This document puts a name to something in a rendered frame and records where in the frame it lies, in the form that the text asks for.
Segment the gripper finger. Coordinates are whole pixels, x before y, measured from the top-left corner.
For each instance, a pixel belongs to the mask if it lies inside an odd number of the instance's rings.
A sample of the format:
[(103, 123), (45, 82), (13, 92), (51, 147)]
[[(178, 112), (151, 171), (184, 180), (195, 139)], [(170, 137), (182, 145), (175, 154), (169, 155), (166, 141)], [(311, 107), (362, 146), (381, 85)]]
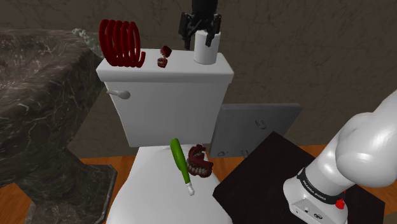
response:
[(219, 13), (215, 13), (212, 17), (208, 18), (205, 21), (205, 30), (207, 32), (207, 37), (205, 40), (205, 45), (211, 47), (212, 40), (214, 39), (216, 34), (220, 32), (221, 25), (221, 15)]
[(190, 50), (190, 42), (192, 38), (192, 32), (195, 28), (194, 16), (185, 12), (181, 13), (179, 21), (178, 33), (181, 35), (184, 41), (185, 49)]

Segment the white paper roll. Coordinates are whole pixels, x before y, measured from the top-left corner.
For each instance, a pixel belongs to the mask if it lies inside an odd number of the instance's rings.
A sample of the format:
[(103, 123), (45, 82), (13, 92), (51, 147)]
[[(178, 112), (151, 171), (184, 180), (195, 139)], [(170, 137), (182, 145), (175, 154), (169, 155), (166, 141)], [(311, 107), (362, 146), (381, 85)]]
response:
[(221, 33), (215, 34), (210, 46), (205, 45), (208, 33), (197, 31), (195, 33), (194, 56), (195, 62), (203, 65), (216, 63)]

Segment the small red dentures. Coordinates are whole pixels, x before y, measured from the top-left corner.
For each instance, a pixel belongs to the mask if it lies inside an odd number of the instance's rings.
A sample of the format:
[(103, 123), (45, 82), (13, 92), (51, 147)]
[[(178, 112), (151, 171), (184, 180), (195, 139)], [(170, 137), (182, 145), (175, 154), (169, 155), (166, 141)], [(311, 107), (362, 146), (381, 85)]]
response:
[(161, 57), (157, 59), (158, 67), (165, 68), (167, 65), (167, 58), (170, 57), (172, 50), (168, 46), (163, 46), (160, 49)]

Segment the red spiral coil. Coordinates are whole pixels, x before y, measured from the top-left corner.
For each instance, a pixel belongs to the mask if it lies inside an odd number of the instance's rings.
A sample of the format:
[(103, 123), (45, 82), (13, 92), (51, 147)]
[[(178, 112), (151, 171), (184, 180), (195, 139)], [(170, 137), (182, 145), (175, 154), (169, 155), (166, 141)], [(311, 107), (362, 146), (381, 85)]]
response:
[(111, 66), (142, 67), (146, 53), (141, 51), (139, 29), (135, 22), (108, 20), (99, 26), (102, 54)]

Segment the white toilet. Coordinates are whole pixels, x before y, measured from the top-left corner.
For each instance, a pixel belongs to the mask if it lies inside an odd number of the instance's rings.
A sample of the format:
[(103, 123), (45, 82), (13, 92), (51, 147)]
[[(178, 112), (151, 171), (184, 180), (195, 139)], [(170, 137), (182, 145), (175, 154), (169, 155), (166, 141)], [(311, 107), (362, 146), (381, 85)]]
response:
[(140, 68), (106, 60), (97, 67), (127, 141), (138, 149), (106, 224), (232, 224), (212, 195), (217, 177), (192, 176), (190, 195), (170, 143), (178, 139), (188, 153), (211, 141), (233, 70), (221, 53), (212, 65), (195, 62), (185, 50), (174, 50), (163, 68), (159, 57), (159, 50), (147, 49)]

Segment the pale green speckled object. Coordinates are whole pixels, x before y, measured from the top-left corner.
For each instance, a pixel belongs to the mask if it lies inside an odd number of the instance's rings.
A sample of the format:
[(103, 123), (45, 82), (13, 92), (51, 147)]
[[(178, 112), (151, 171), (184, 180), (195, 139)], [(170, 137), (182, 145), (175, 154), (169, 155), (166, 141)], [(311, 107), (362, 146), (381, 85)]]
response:
[(78, 37), (82, 38), (86, 45), (91, 49), (91, 51), (96, 54), (96, 56), (100, 57), (101, 59), (104, 58), (102, 53), (102, 49), (99, 42), (99, 37), (94, 33), (88, 32), (84, 29), (75, 28), (72, 30), (72, 33)]

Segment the grey flat panel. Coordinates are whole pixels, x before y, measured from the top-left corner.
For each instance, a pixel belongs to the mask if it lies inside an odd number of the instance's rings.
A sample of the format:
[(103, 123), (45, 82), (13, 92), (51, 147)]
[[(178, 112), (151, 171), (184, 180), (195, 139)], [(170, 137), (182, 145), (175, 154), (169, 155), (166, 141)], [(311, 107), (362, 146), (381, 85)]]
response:
[(285, 135), (301, 111), (298, 103), (222, 104), (209, 156), (248, 156), (272, 132)]

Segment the large dark red dentures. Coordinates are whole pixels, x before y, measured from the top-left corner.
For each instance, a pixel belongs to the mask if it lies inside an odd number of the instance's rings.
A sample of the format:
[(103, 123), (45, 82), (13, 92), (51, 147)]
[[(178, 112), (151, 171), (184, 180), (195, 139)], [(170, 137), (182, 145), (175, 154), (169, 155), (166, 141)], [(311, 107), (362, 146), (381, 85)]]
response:
[(186, 164), (188, 172), (193, 175), (199, 175), (201, 178), (207, 178), (212, 174), (213, 163), (204, 160), (205, 150), (201, 144), (193, 146), (188, 152)]

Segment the dark marble washstand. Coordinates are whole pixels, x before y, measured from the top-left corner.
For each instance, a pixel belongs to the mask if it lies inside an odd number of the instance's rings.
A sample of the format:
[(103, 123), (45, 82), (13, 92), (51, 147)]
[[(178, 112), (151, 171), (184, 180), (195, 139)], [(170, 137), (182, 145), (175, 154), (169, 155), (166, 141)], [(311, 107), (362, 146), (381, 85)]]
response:
[(24, 224), (103, 224), (116, 170), (68, 149), (103, 82), (100, 58), (70, 31), (0, 28), (0, 203), (15, 184)]

